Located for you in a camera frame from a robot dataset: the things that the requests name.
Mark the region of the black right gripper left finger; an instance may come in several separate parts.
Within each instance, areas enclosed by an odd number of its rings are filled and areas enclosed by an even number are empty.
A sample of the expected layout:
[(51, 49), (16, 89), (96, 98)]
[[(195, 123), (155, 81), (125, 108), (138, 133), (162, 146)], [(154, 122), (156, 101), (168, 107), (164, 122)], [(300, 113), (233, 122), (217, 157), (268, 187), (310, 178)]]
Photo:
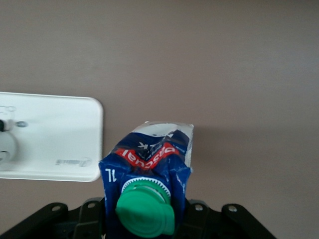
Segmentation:
[(2, 239), (101, 239), (104, 198), (91, 198), (76, 209), (50, 203), (3, 234)]

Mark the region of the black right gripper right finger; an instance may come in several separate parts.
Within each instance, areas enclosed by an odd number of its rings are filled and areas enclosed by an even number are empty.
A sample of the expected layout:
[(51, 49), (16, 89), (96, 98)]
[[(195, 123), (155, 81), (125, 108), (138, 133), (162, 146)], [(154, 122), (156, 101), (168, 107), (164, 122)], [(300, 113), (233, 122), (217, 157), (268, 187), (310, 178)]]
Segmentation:
[(221, 211), (200, 200), (187, 200), (184, 214), (185, 239), (274, 239), (246, 208), (226, 204)]

